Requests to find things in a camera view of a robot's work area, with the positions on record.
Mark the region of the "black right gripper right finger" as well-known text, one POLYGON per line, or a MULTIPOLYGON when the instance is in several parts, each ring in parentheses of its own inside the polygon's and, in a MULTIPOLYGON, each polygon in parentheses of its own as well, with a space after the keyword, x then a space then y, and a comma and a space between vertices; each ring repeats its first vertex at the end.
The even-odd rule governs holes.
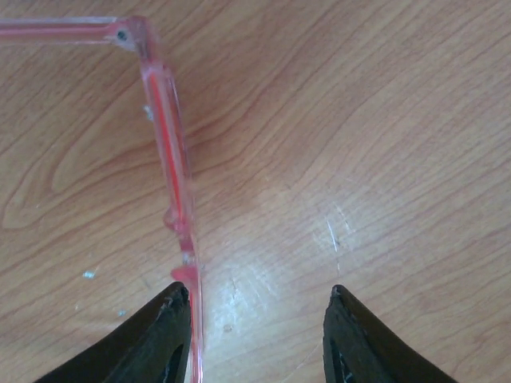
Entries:
POLYGON ((345 286, 335 285, 323 321, 327 382, 453 382, 408 346, 345 286))

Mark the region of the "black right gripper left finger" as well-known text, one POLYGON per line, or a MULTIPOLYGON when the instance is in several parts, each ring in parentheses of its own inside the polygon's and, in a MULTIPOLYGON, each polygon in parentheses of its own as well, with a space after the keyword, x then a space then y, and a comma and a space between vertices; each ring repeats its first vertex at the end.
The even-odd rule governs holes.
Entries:
POLYGON ((173 282, 113 332, 39 382, 183 382, 191 345, 188 290, 173 282))

